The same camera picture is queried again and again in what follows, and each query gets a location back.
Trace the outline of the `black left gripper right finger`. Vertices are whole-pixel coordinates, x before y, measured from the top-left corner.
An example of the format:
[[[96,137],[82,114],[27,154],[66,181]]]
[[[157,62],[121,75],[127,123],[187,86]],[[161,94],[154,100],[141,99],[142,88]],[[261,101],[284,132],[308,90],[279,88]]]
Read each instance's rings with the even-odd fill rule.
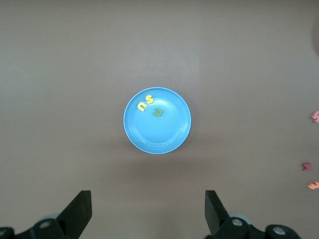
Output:
[[[299,235],[283,225],[256,229],[239,217],[231,217],[214,190],[205,191],[205,219],[210,231],[208,239],[298,239]]]

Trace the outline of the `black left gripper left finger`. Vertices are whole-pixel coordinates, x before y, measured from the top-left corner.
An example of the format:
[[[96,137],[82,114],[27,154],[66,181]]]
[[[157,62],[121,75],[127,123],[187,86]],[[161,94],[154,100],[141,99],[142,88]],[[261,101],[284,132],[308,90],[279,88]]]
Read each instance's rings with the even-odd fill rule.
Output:
[[[2,239],[78,239],[92,218],[91,191],[83,190],[55,218],[44,219],[16,234],[11,227],[1,227]]]

